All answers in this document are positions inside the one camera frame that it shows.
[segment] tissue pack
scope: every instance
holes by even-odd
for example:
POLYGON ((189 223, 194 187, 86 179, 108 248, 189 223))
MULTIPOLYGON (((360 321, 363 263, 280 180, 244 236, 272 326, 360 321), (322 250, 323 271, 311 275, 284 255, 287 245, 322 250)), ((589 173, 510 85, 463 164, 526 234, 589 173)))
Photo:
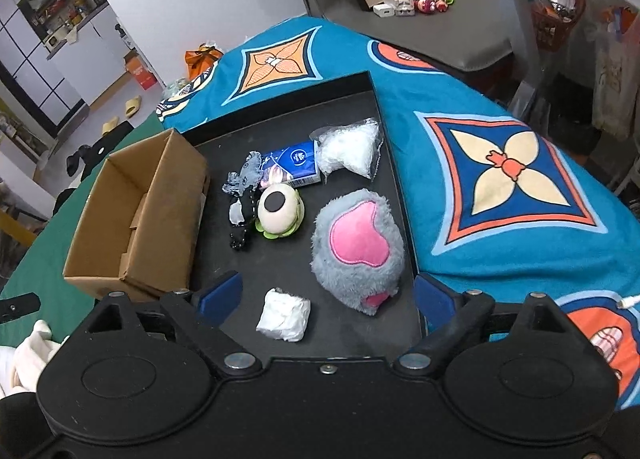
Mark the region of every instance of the tissue pack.
POLYGON ((318 183, 320 171, 316 163, 316 150, 316 143, 308 140, 263 154, 260 188, 276 183, 286 183, 293 188, 318 183))
POLYGON ((305 335, 310 311, 311 301, 306 298, 270 289, 255 330, 274 340, 299 342, 305 335))

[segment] blue blanket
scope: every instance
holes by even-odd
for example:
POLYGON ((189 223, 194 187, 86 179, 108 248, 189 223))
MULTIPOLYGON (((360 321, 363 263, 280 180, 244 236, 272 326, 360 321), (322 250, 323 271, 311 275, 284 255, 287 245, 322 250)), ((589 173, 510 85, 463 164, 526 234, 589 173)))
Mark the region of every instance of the blue blanket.
POLYGON ((640 401, 640 224, 580 166, 498 105, 398 49, 325 20, 288 20, 224 55, 157 110, 187 131, 303 86, 370 71, 420 271, 498 301, 544 291, 640 401))

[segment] blue gripper pad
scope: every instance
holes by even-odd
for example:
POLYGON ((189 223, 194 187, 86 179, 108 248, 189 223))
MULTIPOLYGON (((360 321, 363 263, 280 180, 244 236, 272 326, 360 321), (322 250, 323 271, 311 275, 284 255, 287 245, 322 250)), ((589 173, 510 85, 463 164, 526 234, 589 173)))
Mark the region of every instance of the blue gripper pad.
POLYGON ((429 331, 446 324, 464 305, 460 293, 453 291, 428 273, 421 273, 414 280, 415 305, 427 319, 429 331))
POLYGON ((218 277, 214 285, 191 296, 191 305, 214 327, 221 325, 240 305, 242 275, 229 271, 218 277))

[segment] plush toy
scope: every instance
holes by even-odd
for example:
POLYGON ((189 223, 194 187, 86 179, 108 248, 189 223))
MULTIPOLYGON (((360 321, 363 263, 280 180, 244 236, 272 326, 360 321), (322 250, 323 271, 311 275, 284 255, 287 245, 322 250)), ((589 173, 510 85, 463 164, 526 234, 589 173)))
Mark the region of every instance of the plush toy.
POLYGON ((229 172, 222 192, 231 196, 229 204, 229 223, 231 224, 231 247, 244 248, 246 234, 254 224, 257 215, 255 192, 262 173, 260 152, 249 152, 240 172, 229 172))
POLYGON ((375 315, 398 292, 404 241, 386 198, 366 189, 332 200, 316 217, 311 270, 344 305, 375 315))
POLYGON ((304 216, 305 205, 298 191, 286 183, 276 183, 260 197, 255 227, 267 239, 288 237, 300 228, 304 216))

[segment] black pupil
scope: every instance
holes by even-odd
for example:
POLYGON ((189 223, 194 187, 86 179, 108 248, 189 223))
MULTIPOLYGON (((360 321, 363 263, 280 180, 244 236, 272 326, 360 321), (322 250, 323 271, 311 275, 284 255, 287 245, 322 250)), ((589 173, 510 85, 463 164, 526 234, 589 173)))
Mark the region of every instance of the black pupil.
POLYGON ((264 200, 264 209, 268 212, 277 212, 282 208, 285 200, 282 192, 271 192, 264 200))

